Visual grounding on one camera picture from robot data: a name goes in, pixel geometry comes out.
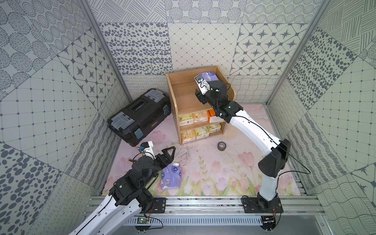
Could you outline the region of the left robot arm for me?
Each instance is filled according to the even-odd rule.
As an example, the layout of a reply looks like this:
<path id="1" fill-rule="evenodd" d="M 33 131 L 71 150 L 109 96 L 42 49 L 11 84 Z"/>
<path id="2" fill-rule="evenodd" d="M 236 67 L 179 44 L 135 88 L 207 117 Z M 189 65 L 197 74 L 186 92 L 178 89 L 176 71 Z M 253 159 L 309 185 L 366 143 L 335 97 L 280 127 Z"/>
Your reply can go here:
<path id="1" fill-rule="evenodd" d="M 132 159 L 132 167 L 109 190 L 100 205 L 76 228 L 72 235 L 111 235 L 140 213 L 153 210 L 153 196 L 147 186 L 174 161 L 176 147 L 153 153 L 152 142 Z"/>

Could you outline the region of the orange tissue pack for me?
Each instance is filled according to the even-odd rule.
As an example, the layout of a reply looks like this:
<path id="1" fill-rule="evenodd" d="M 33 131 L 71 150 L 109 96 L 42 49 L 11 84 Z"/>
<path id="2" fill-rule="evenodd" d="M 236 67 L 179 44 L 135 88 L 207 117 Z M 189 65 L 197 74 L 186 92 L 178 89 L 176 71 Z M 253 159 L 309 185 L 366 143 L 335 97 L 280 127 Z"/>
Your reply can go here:
<path id="1" fill-rule="evenodd" d="M 216 123 L 216 122 L 224 122 L 224 119 L 215 115 L 215 111 L 213 109 L 208 110 L 208 119 L 209 123 Z"/>

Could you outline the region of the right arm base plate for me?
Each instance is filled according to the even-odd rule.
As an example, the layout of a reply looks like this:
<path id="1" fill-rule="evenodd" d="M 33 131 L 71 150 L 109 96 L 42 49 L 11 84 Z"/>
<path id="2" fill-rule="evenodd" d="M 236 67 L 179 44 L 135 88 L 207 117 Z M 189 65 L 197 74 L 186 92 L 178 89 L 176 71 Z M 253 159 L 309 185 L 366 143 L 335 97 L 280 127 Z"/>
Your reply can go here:
<path id="1" fill-rule="evenodd" d="M 271 201 L 262 197 L 242 196 L 240 199 L 245 213 L 283 213 L 282 203 L 278 196 Z"/>

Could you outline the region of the purple tissue pack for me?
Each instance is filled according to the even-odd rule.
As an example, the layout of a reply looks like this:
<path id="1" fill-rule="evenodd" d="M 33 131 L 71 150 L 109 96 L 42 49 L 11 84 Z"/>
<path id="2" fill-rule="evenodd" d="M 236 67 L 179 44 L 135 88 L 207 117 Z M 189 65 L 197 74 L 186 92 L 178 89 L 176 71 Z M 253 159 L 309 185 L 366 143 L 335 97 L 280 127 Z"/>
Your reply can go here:
<path id="1" fill-rule="evenodd" d="M 196 78 L 198 79 L 199 82 L 201 82 L 202 80 L 205 80 L 207 82 L 219 80 L 216 74 L 211 71 L 200 73 Z"/>
<path id="2" fill-rule="evenodd" d="M 176 174 L 174 176 L 161 176 L 161 188 L 162 190 L 179 188 L 182 181 L 182 172 L 180 164 L 176 163 Z"/>

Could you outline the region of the beige tissue pack shelf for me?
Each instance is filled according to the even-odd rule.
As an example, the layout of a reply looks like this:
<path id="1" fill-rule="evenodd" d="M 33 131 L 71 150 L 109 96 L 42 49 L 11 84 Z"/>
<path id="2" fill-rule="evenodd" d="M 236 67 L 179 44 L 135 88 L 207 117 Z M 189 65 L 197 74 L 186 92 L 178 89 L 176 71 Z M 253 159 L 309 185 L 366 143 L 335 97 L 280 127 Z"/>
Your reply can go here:
<path id="1" fill-rule="evenodd" d="M 209 121 L 209 115 L 207 111 L 200 111 L 193 113 L 194 123 L 202 123 Z"/>

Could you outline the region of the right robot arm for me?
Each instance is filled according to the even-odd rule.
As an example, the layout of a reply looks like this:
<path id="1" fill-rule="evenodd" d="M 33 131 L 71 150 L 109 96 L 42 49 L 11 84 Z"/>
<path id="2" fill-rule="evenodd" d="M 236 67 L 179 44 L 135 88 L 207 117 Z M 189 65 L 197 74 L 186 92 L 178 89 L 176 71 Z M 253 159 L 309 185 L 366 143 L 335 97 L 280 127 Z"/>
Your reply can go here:
<path id="1" fill-rule="evenodd" d="M 235 101 L 230 101 L 227 86 L 221 80 L 207 82 L 203 78 L 195 79 L 198 88 L 196 97 L 202 104 L 209 104 L 217 117 L 236 127 L 245 134 L 263 153 L 258 163 L 262 172 L 262 182 L 257 194 L 258 204 L 266 208 L 277 199 L 279 174 L 288 161 L 290 142 L 280 140 L 256 123 Z"/>

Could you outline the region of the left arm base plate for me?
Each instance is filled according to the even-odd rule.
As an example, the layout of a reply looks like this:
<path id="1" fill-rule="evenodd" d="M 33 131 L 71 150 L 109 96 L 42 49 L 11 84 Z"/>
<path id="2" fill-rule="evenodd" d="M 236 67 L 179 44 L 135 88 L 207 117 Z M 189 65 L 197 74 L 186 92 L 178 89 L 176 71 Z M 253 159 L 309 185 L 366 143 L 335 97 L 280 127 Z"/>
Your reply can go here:
<path id="1" fill-rule="evenodd" d="M 141 200 L 139 202 L 137 199 L 134 199 L 136 202 L 136 205 L 141 208 L 141 213 L 142 214 L 163 214 L 165 213 L 165 208 L 166 208 L 166 201 L 167 198 L 165 197 L 157 197 L 153 199 L 145 199 Z"/>

